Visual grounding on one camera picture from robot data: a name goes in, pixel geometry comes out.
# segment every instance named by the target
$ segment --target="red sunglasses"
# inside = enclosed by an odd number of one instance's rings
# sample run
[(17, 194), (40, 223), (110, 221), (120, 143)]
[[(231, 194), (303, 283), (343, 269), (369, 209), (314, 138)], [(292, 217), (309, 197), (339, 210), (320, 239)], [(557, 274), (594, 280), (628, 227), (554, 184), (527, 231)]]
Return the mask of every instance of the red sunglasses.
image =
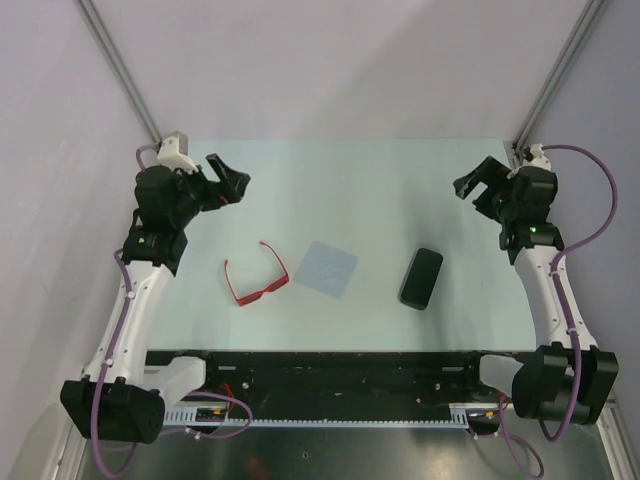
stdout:
[(284, 266), (284, 263), (282, 263), (282, 260), (280, 259), (280, 257), (276, 253), (276, 251), (271, 247), (271, 245), (268, 245), (265, 242), (260, 242), (260, 245), (264, 245), (265, 247), (267, 247), (269, 250), (271, 250), (273, 252), (273, 254), (278, 259), (278, 262), (280, 262), (280, 266), (284, 270), (284, 276), (280, 277), (278, 280), (276, 280), (275, 282), (270, 284), (264, 290), (259, 290), (257, 292), (250, 293), (249, 295), (245, 295), (244, 297), (238, 298), (236, 296), (236, 292), (234, 292), (233, 287), (231, 286), (231, 280), (229, 280), (229, 269), (228, 269), (229, 260), (225, 260), (224, 261), (224, 275), (225, 275), (225, 277), (227, 277), (227, 283), (229, 284), (229, 289), (231, 289), (231, 294), (233, 295), (233, 298), (236, 299), (236, 302), (241, 307), (244, 307), (245, 305), (249, 305), (250, 303), (253, 303), (256, 300), (260, 300), (260, 298), (262, 298), (262, 295), (264, 295), (265, 293), (267, 293), (267, 292), (275, 292), (279, 288), (282, 288), (287, 283), (289, 283), (289, 272), (287, 272), (287, 267)]

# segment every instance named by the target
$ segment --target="light blue cloth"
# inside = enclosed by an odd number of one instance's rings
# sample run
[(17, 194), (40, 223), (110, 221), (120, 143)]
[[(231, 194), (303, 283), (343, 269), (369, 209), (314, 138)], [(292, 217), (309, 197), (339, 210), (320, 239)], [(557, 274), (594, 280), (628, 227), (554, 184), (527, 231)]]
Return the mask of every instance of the light blue cloth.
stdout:
[(322, 242), (313, 242), (293, 280), (333, 298), (342, 298), (357, 265), (355, 255)]

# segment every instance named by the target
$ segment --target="cable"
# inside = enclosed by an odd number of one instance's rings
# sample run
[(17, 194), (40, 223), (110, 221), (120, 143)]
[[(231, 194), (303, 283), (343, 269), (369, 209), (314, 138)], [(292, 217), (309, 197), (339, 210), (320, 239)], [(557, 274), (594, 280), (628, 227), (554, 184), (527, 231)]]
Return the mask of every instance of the cable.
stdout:
[(124, 326), (124, 321), (127, 318), (127, 313), (129, 313), (131, 296), (133, 294), (131, 289), (131, 277), (129, 277), (129, 272), (127, 272), (127, 268), (125, 267), (124, 262), (120, 259), (121, 253), (122, 249), (116, 250), (113, 254), (113, 258), (116, 259), (116, 263), (118, 264), (118, 268), (120, 268), (120, 272), (122, 273), (122, 277), (124, 279), (124, 304), (122, 305), (122, 311), (120, 312), (118, 323), (116, 323), (116, 328), (113, 331), (113, 335), (111, 336), (111, 340), (109, 341), (109, 346), (107, 347), (107, 351), (104, 355), (104, 362), (102, 363), (102, 367), (100, 368), (100, 374), (96, 383), (96, 389), (93, 393), (93, 401), (91, 402), (91, 447), (93, 449), (93, 456), (96, 460), (96, 464), (98, 465), (98, 469), (107, 478), (118, 478), (119, 476), (121, 476), (131, 465), (131, 462), (133, 461), (133, 455), (138, 448), (138, 444), (134, 443), (131, 446), (129, 455), (127, 455), (127, 458), (122, 467), (120, 467), (119, 470), (113, 472), (109, 470), (109, 468), (104, 463), (102, 453), (100, 452), (100, 440), (98, 439), (98, 410), (100, 409), (100, 397), (102, 396), (102, 388), (104, 387), (104, 381), (107, 377), (107, 370), (109, 369), (108, 362), (113, 360), (113, 351), (115, 350), (116, 344), (118, 343), (118, 338), (120, 337), (120, 333), (122, 332), (122, 327)]
[[(224, 390), (231, 398), (236, 398), (236, 396), (233, 394), (233, 390), (231, 390), (231, 386), (228, 383), (223, 383), (222, 385), (220, 385), (220, 388)], [(236, 404), (232, 403), (227, 413), (231, 413), (233, 411), (233, 407), (235, 406)]]
[(571, 417), (573, 416), (573, 412), (576, 407), (576, 403), (578, 402), (578, 393), (580, 391), (580, 378), (582, 376), (582, 349), (580, 348), (580, 339), (578, 338), (578, 332), (576, 331), (576, 321), (573, 318), (573, 313), (571, 312), (571, 306), (569, 305), (569, 299), (567, 298), (567, 294), (564, 291), (564, 287), (562, 285), (562, 281), (560, 280), (560, 275), (558, 272), (558, 265), (560, 261), (566, 257), (571, 252), (576, 251), (577, 249), (584, 247), (588, 243), (591, 243), (596, 238), (598, 238), (602, 233), (609, 228), (611, 222), (613, 221), (613, 217), (618, 210), (618, 186), (616, 185), (616, 181), (613, 178), (613, 174), (609, 170), (609, 168), (604, 164), (602, 160), (596, 157), (593, 153), (585, 150), (584, 148), (576, 147), (573, 145), (548, 145), (546, 147), (542, 147), (543, 151), (548, 150), (572, 150), (574, 152), (582, 153), (583, 155), (589, 157), (591, 160), (595, 162), (598, 167), (604, 172), (609, 181), (609, 186), (611, 187), (611, 209), (609, 210), (609, 215), (607, 219), (602, 224), (602, 226), (596, 230), (594, 233), (589, 235), (584, 240), (581, 240), (573, 245), (565, 248), (563, 251), (559, 252), (551, 261), (551, 271), (549, 275), (553, 278), (553, 284), (558, 293), (558, 301), (562, 307), (562, 312), (564, 313), (564, 317), (567, 321), (567, 332), (571, 338), (571, 346), (573, 348), (575, 363), (573, 368), (573, 384), (571, 386), (571, 395), (569, 397), (569, 404), (567, 406), (567, 411), (558, 427), (558, 430), (555, 434), (551, 435), (544, 421), (540, 420), (540, 428), (542, 429), (542, 433), (545, 438), (550, 442), (555, 442), (562, 438), (562, 436), (567, 431), (569, 427), (569, 423), (571, 422)]
[(136, 162), (138, 162), (138, 166), (140, 167), (140, 170), (144, 170), (145, 165), (144, 162), (142, 161), (142, 152), (145, 152), (147, 150), (153, 150), (155, 152), (157, 152), (158, 150), (158, 144), (156, 143), (150, 143), (149, 145), (143, 145), (142, 147), (138, 147), (138, 149), (136, 150)]
[[(105, 477), (111, 478), (111, 479), (118, 478), (124, 472), (127, 471), (127, 469), (131, 466), (134, 454), (138, 449), (137, 443), (134, 443), (133, 445), (131, 445), (131, 447), (109, 448), (110, 451), (122, 451), (122, 450), (129, 451), (129, 454), (127, 455), (127, 458), (125, 459), (122, 467), (120, 467), (120, 469), (114, 472), (110, 470), (104, 462), (104, 458), (102, 457), (102, 452), (100, 451), (100, 440), (98, 438), (98, 412), (100, 409), (100, 398), (102, 396), (102, 389), (104, 387), (105, 379), (107, 377), (107, 371), (109, 369), (109, 365), (110, 363), (113, 362), (113, 358), (112, 358), (113, 352), (115, 351), (116, 345), (118, 344), (118, 338), (122, 333), (122, 328), (124, 326), (125, 319), (127, 318), (127, 314), (129, 313), (129, 307), (131, 306), (131, 299), (134, 298), (133, 290), (131, 287), (131, 277), (129, 276), (127, 267), (125, 266), (124, 262), (120, 258), (121, 253), (122, 253), (122, 249), (116, 250), (113, 254), (113, 258), (115, 258), (116, 263), (118, 264), (118, 268), (120, 269), (120, 272), (122, 273), (122, 277), (124, 279), (124, 285), (125, 285), (124, 303), (122, 305), (122, 310), (120, 311), (120, 316), (118, 317), (118, 322), (116, 323), (116, 327), (113, 331), (113, 335), (111, 336), (111, 340), (109, 341), (107, 351), (105, 352), (104, 362), (102, 363), (102, 367), (100, 368), (100, 374), (98, 375), (98, 381), (96, 382), (96, 388), (93, 394), (93, 400), (91, 402), (91, 418), (90, 418), (91, 447), (93, 450), (93, 456), (95, 458), (96, 464), (98, 465), (98, 469), (100, 470), (100, 472)], [(224, 439), (224, 438), (235, 437), (236, 435), (241, 434), (247, 428), (249, 428), (249, 426), (253, 422), (253, 412), (251, 411), (251, 408), (249, 408), (249, 406), (246, 403), (244, 403), (242, 400), (238, 400), (237, 398), (233, 398), (231, 396), (228, 397), (225, 395), (219, 395), (217, 393), (200, 392), (200, 391), (193, 391), (187, 395), (187, 397), (191, 397), (191, 396), (209, 397), (209, 398), (215, 398), (218, 400), (231, 402), (232, 404), (239, 405), (240, 407), (242, 407), (247, 412), (247, 415), (249, 417), (246, 424), (244, 424), (238, 430), (235, 430), (231, 433), (226, 433), (222, 435), (210, 435), (206, 433), (196, 432), (195, 433), (196, 439), (199, 439), (200, 437), (210, 438), (210, 439)], [(185, 430), (182, 428), (177, 428), (177, 429), (171, 429), (171, 430), (164, 430), (160, 432), (159, 436), (163, 437), (166, 435), (171, 435), (174, 433), (181, 433), (181, 432), (191, 433), (192, 431), (190, 429)]]
[[(163, 431), (160, 432), (158, 437), (166, 437), (167, 435), (174, 435), (176, 433), (191, 433), (194, 436), (196, 436), (197, 438), (207, 438), (207, 439), (210, 439), (210, 440), (222, 440), (222, 439), (225, 439), (225, 438), (231, 438), (231, 437), (235, 437), (236, 435), (240, 435), (247, 428), (249, 428), (251, 426), (251, 424), (253, 423), (253, 412), (251, 411), (251, 408), (249, 407), (249, 405), (244, 403), (242, 400), (238, 400), (235, 397), (228, 397), (226, 395), (219, 395), (217, 393), (202, 392), (202, 391), (198, 391), (198, 390), (195, 390), (195, 391), (189, 393), (184, 398), (187, 398), (187, 397), (209, 397), (209, 398), (215, 398), (217, 400), (224, 400), (226, 402), (230, 402), (232, 405), (238, 405), (238, 406), (242, 407), (245, 412), (247, 412), (247, 416), (248, 416), (247, 423), (242, 425), (238, 430), (235, 430), (235, 431), (233, 431), (231, 433), (225, 433), (223, 435), (206, 434), (206, 433), (198, 432), (197, 430), (192, 430), (189, 427), (185, 426), (185, 428), (172, 428), (172, 429), (169, 429), (169, 430), (163, 430)], [(220, 420), (219, 427), (224, 427), (224, 420)], [(126, 446), (126, 447), (105, 447), (104, 448), (104, 450), (106, 450), (108, 452), (126, 452), (126, 451), (129, 451), (130, 449), (131, 449), (130, 446)]]
[[(544, 463), (542, 462), (542, 458), (540, 457), (540, 454), (538, 454), (538, 452), (536, 452), (536, 450), (533, 448), (533, 446), (527, 442), (524, 438), (518, 436), (518, 435), (514, 435), (513, 433), (509, 433), (507, 431), (507, 424), (504, 421), (504, 411), (506, 410), (506, 404), (505, 399), (506, 397), (504, 395), (502, 395), (502, 393), (499, 393), (498, 395), (500, 397), (499, 401), (498, 401), (498, 416), (500, 418), (500, 425), (502, 426), (502, 432), (496, 432), (496, 433), (488, 433), (488, 434), (483, 434), (483, 435), (479, 435), (476, 432), (473, 431), (473, 429), (471, 428), (471, 426), (469, 426), (469, 430), (468, 432), (473, 435), (474, 439), (478, 439), (478, 438), (504, 438), (505, 443), (507, 444), (507, 448), (509, 449), (509, 452), (511, 453), (511, 456), (513, 457), (513, 459), (515, 460), (516, 464), (518, 465), (518, 467), (520, 468), (520, 470), (522, 470), (525, 475), (527, 475), (527, 477), (529, 478), (533, 478), (535, 480), (540, 480), (542, 477), (544, 477)], [(531, 452), (531, 454), (534, 456), (534, 458), (536, 459), (536, 461), (538, 462), (538, 468), (540, 470), (540, 472), (538, 474), (532, 473), (527, 466), (522, 462), (522, 460), (520, 460), (520, 458), (518, 458), (518, 456), (516, 455), (515, 450), (513, 449), (513, 442), (516, 442), (517, 444), (519, 444), (523, 449), (525, 450), (529, 450)]]
[[(517, 435), (513, 435), (507, 431), (507, 424), (504, 421), (504, 413), (503, 413), (504, 408), (502, 408), (503, 402), (504, 402), (504, 396), (501, 395), (500, 400), (498, 401), (498, 416), (500, 417), (500, 425), (502, 425), (502, 433), (499, 434), (499, 436), (504, 438), (504, 441), (507, 444), (507, 448), (509, 449), (509, 452), (511, 452), (511, 456), (513, 457), (513, 459), (518, 464), (518, 467), (520, 467), (520, 470), (522, 470), (528, 477), (539, 480), (542, 477), (544, 477), (544, 464), (542, 463), (542, 459), (540, 458), (540, 455), (538, 454), (538, 452), (535, 451), (535, 449), (529, 442), (527, 442), (524, 438), (519, 437)], [(516, 455), (516, 452), (513, 449), (512, 441), (519, 443), (523, 448), (529, 450), (533, 454), (535, 459), (538, 461), (538, 467), (540, 467), (540, 473), (536, 475), (531, 471), (529, 471), (526, 465), (522, 463), (520, 458), (518, 458), (518, 456)]]
[(498, 392), (498, 396), (504, 398), (504, 407), (502, 408), (502, 410), (504, 411), (509, 406), (509, 398), (502, 392)]

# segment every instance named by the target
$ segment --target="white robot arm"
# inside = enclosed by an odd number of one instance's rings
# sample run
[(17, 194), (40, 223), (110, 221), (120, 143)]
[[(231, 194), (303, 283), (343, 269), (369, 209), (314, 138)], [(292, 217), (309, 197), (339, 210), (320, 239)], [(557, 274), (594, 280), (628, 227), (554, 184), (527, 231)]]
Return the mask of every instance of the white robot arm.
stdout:
[(100, 439), (151, 443), (165, 409), (205, 382), (206, 365), (199, 358), (176, 358), (152, 374), (145, 373), (145, 359), (157, 309), (187, 244), (184, 228), (200, 212), (238, 203), (250, 180), (215, 154), (207, 160), (220, 182), (206, 179), (187, 156), (187, 137), (175, 132), (159, 146), (159, 165), (136, 176), (138, 208), (122, 260), (117, 257), (123, 278), (109, 323), (83, 378), (67, 380), (60, 393), (85, 438), (91, 437), (96, 391)]
[[(488, 157), (454, 182), (456, 194), (464, 199), (479, 183), (487, 189), (473, 203), (476, 210), (502, 225), (500, 248), (508, 252), (524, 285), (537, 344), (524, 363), (507, 355), (484, 355), (479, 379), (512, 397), (521, 417), (595, 423), (618, 363), (613, 353), (598, 349), (578, 310), (565, 258), (558, 257), (564, 249), (562, 237), (547, 221), (558, 189), (549, 159), (541, 145), (527, 149), (523, 165), (514, 170)], [(567, 308), (571, 319), (566, 318)], [(576, 368), (577, 347), (580, 368)]]

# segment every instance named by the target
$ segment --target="table surface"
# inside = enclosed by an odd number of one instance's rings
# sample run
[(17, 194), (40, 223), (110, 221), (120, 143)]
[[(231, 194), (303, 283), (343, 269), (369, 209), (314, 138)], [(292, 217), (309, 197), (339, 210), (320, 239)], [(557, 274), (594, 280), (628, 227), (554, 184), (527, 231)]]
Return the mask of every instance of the table surface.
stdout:
[[(507, 164), (497, 139), (199, 142), (190, 156), (216, 152), (251, 182), (240, 204), (199, 215), (156, 321), (151, 349), (251, 351), (532, 350), (524, 288), (500, 226), (454, 195), (452, 182), (487, 155)], [(205, 173), (215, 178), (208, 166)], [(281, 270), (292, 281), (240, 308)], [(295, 281), (313, 242), (358, 258), (334, 298)], [(419, 247), (444, 263), (425, 311), (398, 300)]]

